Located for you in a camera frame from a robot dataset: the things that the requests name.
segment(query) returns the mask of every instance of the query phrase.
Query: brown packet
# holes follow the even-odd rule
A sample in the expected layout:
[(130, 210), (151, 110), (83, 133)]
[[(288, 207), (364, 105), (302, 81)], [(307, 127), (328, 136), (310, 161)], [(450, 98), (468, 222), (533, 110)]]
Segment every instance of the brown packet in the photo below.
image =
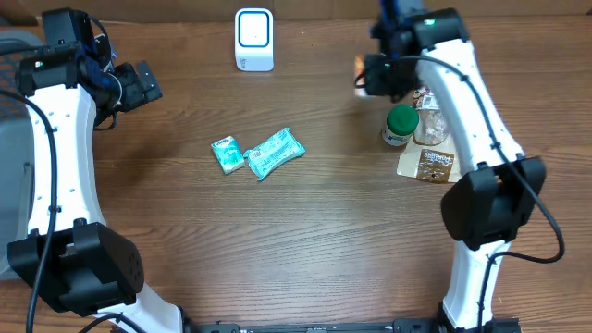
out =
[(401, 153), (397, 174), (434, 182), (457, 182), (461, 168), (454, 141), (434, 94), (421, 88), (413, 94), (419, 125)]

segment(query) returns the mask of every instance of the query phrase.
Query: plastic wrapper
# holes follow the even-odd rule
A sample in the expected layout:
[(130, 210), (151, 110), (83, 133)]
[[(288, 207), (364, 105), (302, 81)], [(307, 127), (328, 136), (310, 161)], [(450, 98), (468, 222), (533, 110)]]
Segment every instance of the plastic wrapper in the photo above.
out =
[(231, 136), (212, 143), (212, 150), (222, 166), (225, 175), (245, 166), (241, 149), (239, 149), (236, 140)]
[(428, 88), (413, 94), (419, 125), (401, 153), (397, 174), (434, 182), (457, 182), (461, 169), (454, 141), (438, 101)]
[(302, 156), (304, 152), (304, 147), (296, 141), (296, 138), (290, 133), (290, 129), (285, 128), (255, 148), (248, 150), (244, 157), (249, 160), (249, 167), (257, 179), (263, 180), (273, 170), (292, 158)]
[[(362, 76), (358, 79), (358, 77), (360, 75), (362, 75), (363, 73), (364, 73), (364, 55), (356, 55), (355, 58), (353, 59), (353, 78), (355, 80), (355, 82), (354, 82), (355, 84), (361, 85), (361, 86), (365, 85), (364, 76)], [(354, 88), (353, 92), (357, 97), (363, 97), (363, 98), (371, 97), (371, 96), (368, 96), (368, 94), (366, 93), (366, 89), (364, 89), (364, 88)]]

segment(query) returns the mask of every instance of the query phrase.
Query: green bottle cap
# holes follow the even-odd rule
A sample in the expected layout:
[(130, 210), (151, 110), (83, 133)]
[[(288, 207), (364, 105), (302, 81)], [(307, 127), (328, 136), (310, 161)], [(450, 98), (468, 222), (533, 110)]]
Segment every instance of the green bottle cap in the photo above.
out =
[(407, 136), (415, 131), (419, 124), (419, 114), (410, 105), (397, 105), (387, 117), (388, 129), (400, 136)]

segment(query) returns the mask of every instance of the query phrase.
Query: small jar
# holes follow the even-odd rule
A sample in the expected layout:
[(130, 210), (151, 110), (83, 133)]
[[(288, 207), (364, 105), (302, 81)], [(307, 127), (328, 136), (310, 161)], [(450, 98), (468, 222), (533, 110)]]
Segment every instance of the small jar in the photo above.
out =
[(390, 110), (382, 138), (390, 145), (407, 144), (419, 124), (419, 114), (410, 105), (397, 105)]

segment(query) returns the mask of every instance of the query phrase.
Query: wooden table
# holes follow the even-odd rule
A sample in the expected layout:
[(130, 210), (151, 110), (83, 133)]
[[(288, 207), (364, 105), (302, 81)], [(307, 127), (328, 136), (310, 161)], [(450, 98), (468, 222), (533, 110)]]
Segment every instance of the wooden table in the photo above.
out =
[[(396, 175), (378, 136), (390, 104), (352, 95), (368, 23), (277, 22), (276, 68), (236, 69), (231, 23), (108, 27), (118, 62), (149, 61), (164, 97), (94, 135), (110, 228), (142, 254), (146, 281), (199, 323), (343, 323), (431, 316), (449, 286), (452, 240), (439, 200), (449, 185)], [(499, 112), (549, 176), (542, 198), (567, 254), (556, 265), (505, 259), (494, 311), (525, 332), (587, 332), (592, 320), (592, 20), (467, 19)], [(40, 29), (33, 31), (41, 34)], [(210, 143), (242, 149), (291, 127), (307, 152), (257, 182), (223, 176)], [(539, 212), (513, 249), (552, 255)], [(0, 332), (24, 329), (31, 290), (0, 283)], [(43, 302), (37, 331), (90, 322)]]

